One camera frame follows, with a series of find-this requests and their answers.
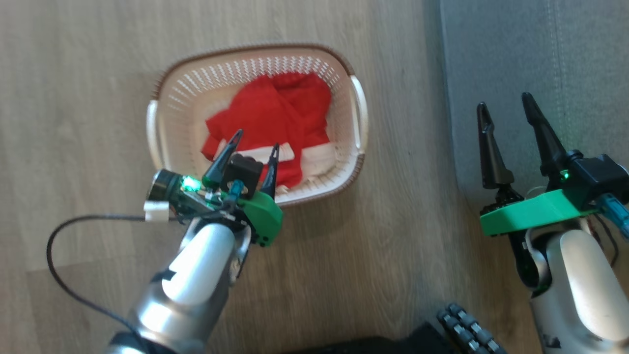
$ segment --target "clothes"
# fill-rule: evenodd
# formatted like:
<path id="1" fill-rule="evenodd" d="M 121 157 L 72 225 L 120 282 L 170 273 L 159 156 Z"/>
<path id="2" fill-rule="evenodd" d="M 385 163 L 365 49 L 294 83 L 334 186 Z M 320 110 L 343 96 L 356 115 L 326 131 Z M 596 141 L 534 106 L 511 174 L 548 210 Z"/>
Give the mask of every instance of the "clothes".
<path id="1" fill-rule="evenodd" d="M 263 163 L 269 158 L 264 153 L 280 143 L 277 186 L 292 188 L 334 166 L 334 147 L 325 131 L 330 103 L 330 89 L 315 73 L 260 76 L 236 94 L 227 110 L 206 121 L 209 137 L 201 152 L 213 161 L 221 143 L 240 128 L 238 152 Z"/>

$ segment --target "basket handle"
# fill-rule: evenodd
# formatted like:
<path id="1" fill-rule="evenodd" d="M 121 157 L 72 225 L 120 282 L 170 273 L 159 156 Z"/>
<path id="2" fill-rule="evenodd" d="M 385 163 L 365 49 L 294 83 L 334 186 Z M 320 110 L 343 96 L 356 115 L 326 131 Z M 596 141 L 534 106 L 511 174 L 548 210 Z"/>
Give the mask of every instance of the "basket handle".
<path id="1" fill-rule="evenodd" d="M 148 150 L 156 169 L 164 168 L 162 150 L 157 137 L 157 100 L 151 100 L 147 107 L 147 140 Z"/>
<path id="2" fill-rule="evenodd" d="M 350 93 L 350 96 L 352 97 L 352 101 L 354 103 L 354 139 L 359 154 L 365 154 L 365 151 L 367 150 L 367 138 L 369 136 L 367 99 L 365 98 L 365 91 L 362 90 L 362 85 L 360 84 L 358 78 L 351 75 L 350 80 L 352 81 L 352 92 Z"/>

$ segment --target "plastic basket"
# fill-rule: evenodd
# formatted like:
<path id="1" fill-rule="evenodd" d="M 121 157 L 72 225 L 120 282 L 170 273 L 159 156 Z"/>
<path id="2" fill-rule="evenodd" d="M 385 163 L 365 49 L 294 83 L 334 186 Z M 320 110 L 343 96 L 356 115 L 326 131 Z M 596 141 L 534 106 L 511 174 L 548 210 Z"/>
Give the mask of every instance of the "plastic basket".
<path id="1" fill-rule="evenodd" d="M 276 195 L 293 205 L 336 194 L 358 176 L 365 157 L 367 102 L 352 67 L 321 45 L 259 45 L 221 50 L 184 59 L 158 82 L 147 109 L 147 136 L 153 163 L 199 178 L 210 166 L 201 153 L 205 120 L 227 108 L 240 88 L 263 74 L 316 72 L 332 92 L 328 136 L 336 164 L 326 174 Z"/>

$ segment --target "robotic arm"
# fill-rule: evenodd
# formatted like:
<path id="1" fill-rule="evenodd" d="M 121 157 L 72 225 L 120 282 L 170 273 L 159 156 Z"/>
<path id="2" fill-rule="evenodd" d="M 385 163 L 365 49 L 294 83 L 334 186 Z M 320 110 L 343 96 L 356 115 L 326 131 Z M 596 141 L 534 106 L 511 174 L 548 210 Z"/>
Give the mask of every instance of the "robotic arm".
<path id="1" fill-rule="evenodd" d="M 530 93 L 522 94 L 535 130 L 546 193 L 524 198 L 512 189 L 484 103 L 477 107 L 482 183 L 498 189 L 481 211 L 488 236 L 507 235 L 546 354 L 629 353 L 629 300 L 585 217 L 600 212 L 629 241 L 629 174 L 609 156 L 566 152 Z"/>
<path id="2" fill-rule="evenodd" d="M 155 175 L 145 205 L 153 210 L 148 216 L 167 220 L 170 208 L 192 222 L 174 259 L 155 274 L 129 313 L 137 333 L 117 333 L 105 353 L 139 354 L 146 348 L 148 354 L 205 353 L 249 247 L 270 245 L 282 225 L 274 202 L 279 146 L 256 190 L 263 164 L 233 154 L 241 135 L 232 138 L 201 181 L 166 170 Z"/>

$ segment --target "wooden floor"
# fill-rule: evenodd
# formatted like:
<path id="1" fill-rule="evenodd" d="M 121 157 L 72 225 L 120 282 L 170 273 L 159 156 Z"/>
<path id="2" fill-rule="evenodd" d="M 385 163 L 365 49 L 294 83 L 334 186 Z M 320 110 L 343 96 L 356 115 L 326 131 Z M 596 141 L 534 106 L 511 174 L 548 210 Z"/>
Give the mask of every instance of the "wooden floor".
<path id="1" fill-rule="evenodd" d="M 145 109 L 161 70 L 296 40 L 353 64 L 369 102 L 367 159 L 351 189 L 287 209 L 273 247 L 252 250 L 209 351 L 401 338 L 456 300 L 510 353 L 540 353 L 507 240 L 481 236 L 457 189 L 439 31 L 435 1 L 3 2 L 0 353 L 99 352 L 120 328 L 54 284 L 45 241 L 75 215 L 142 212 L 154 173 Z M 126 313 L 181 234 L 96 222 L 63 234 L 55 261 L 79 293 Z"/>

